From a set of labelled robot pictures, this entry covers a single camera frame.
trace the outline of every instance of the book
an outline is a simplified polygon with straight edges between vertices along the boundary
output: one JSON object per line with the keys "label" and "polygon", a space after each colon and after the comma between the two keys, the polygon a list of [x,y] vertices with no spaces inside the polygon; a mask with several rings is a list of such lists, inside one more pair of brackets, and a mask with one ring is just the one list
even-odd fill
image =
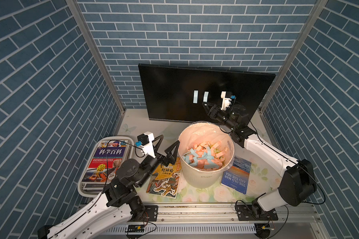
{"label": "book", "polygon": [[129,156],[129,145],[118,140],[102,140],[91,157],[84,176],[81,180],[83,189],[100,192],[115,178],[120,165]]}
{"label": "book", "polygon": [[149,194],[176,198],[181,171],[182,168],[179,157],[177,157],[177,161],[174,165],[169,164],[167,167],[159,165],[150,177],[146,192]]}
{"label": "book", "polygon": [[234,156],[233,166],[222,176],[221,184],[246,194],[251,162]]}

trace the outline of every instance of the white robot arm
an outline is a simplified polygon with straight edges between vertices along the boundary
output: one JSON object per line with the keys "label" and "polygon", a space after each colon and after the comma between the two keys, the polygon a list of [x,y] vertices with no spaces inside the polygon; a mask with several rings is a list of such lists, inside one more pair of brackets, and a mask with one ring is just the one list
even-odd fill
{"label": "white robot arm", "polygon": [[[267,219],[268,211],[286,204],[297,206],[316,191],[312,164],[308,160],[295,163],[296,158],[266,144],[247,126],[248,114],[243,106],[234,105],[227,108],[227,111],[212,103],[204,102],[203,106],[209,117],[231,129],[230,136],[234,142],[257,154],[282,176],[277,189],[252,202],[254,218]],[[41,227],[38,230],[38,238],[91,239],[117,224],[131,219],[142,219],[145,207],[134,187],[141,187],[160,164],[174,164],[180,143],[177,141],[168,147],[165,150],[167,156],[163,156],[157,152],[163,135],[153,140],[152,137],[150,132],[137,137],[144,152],[148,154],[141,164],[134,159],[126,160],[118,169],[116,177],[104,187],[103,192],[64,222]],[[159,140],[158,143],[152,146],[156,140]]]}
{"label": "white robot arm", "polygon": [[256,131],[248,127],[249,115],[243,105],[235,104],[221,110],[213,103],[202,104],[211,119],[231,129],[229,134],[234,142],[261,157],[282,176],[277,189],[259,196],[252,202],[252,211],[256,218],[266,215],[276,207],[287,204],[297,206],[316,191],[312,164],[308,160],[299,161],[266,144]]}
{"label": "white robot arm", "polygon": [[84,208],[55,226],[45,225],[38,230],[39,239],[91,239],[108,228],[131,219],[141,220],[145,207],[134,187],[141,187],[154,170],[163,164],[175,164],[179,141],[169,146],[166,156],[157,152],[163,135],[151,140],[153,134],[146,132],[137,138],[143,139],[147,156],[140,163],[135,159],[126,160],[117,170],[117,175]]}

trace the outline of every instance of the blue brick wallpaper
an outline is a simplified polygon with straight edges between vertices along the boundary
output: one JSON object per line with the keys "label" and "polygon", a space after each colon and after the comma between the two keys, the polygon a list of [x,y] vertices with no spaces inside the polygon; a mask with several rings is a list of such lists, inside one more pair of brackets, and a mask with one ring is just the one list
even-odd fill
{"label": "blue brick wallpaper", "polygon": [[316,166],[329,235],[359,238],[359,0],[328,1],[264,114],[281,149]]}
{"label": "blue brick wallpaper", "polygon": [[277,73],[315,0],[78,0],[126,108],[139,63]]}
{"label": "blue brick wallpaper", "polygon": [[0,239],[77,211],[87,154],[119,114],[64,0],[0,0]]}

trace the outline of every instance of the trash can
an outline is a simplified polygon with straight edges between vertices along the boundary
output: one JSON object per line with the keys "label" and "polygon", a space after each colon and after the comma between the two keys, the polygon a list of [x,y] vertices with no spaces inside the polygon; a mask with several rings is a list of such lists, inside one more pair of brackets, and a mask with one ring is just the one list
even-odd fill
{"label": "trash can", "polygon": [[[186,181],[196,188],[210,187],[222,175],[222,173],[233,165],[234,158],[234,142],[230,135],[220,130],[218,125],[199,121],[189,125],[182,131],[178,137],[180,141],[178,154],[181,158],[182,174]],[[188,165],[183,157],[194,144],[201,142],[210,142],[214,145],[216,142],[221,141],[220,149],[228,148],[225,154],[225,161],[220,169],[214,171],[204,171]]]}

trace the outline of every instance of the black monitor screen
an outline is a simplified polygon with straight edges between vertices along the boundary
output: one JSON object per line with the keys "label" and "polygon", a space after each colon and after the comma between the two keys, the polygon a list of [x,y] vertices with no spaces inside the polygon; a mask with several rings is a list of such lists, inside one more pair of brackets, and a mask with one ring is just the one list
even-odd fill
{"label": "black monitor screen", "polygon": [[221,92],[230,91],[247,108],[251,119],[275,74],[223,72],[139,64],[149,119],[182,122],[211,120],[202,102],[222,104]]}

